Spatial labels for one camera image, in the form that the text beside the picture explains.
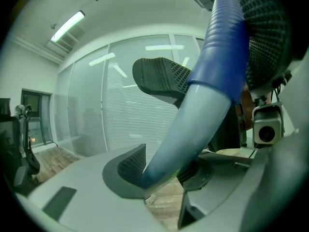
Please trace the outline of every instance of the fluorescent light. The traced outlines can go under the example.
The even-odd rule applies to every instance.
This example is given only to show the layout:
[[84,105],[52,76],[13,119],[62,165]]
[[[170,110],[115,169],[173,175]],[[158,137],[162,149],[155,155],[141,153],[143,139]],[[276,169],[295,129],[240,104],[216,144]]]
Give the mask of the fluorescent light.
[[103,61],[105,61],[105,60],[108,60],[108,59],[110,59],[110,58],[114,58],[114,57],[115,57],[115,54],[114,54],[113,52],[111,52],[111,53],[106,54],[106,55],[104,55],[104,56],[102,56],[102,57],[99,57],[99,58],[97,58],[97,59],[95,59],[95,60],[92,60],[92,61],[89,63],[89,65],[90,65],[90,66],[93,66],[93,65],[99,64],[99,63],[101,63],[101,62],[103,62]]
[[183,63],[182,63],[182,66],[186,66],[188,61],[189,61],[190,57],[185,57],[184,60],[183,60]]
[[117,63],[114,64],[114,68],[115,68],[123,77],[127,77],[126,73],[123,72],[123,70],[118,66]]
[[128,86],[123,86],[123,88],[126,88],[126,87],[137,87],[137,84],[128,85]]
[[58,31],[53,35],[51,41],[57,42],[62,35],[64,35],[71,27],[78,23],[81,19],[85,17],[84,13],[80,10],[75,15],[73,15],[65,24],[58,29]]
[[171,50],[171,49],[183,50],[184,45],[179,45],[179,44],[149,45],[149,46],[146,46],[145,49],[146,51]]

